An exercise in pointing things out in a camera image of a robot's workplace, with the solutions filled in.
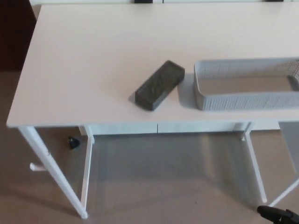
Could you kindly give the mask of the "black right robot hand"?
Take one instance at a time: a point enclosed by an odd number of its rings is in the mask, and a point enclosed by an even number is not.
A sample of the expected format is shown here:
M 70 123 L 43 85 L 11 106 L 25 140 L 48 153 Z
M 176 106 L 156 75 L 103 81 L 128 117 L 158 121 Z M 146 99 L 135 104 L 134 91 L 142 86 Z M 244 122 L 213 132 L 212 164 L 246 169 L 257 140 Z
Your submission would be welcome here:
M 273 222 L 274 224 L 298 224 L 299 215 L 291 210 L 282 210 L 275 207 L 261 205 L 257 212 L 261 217 Z

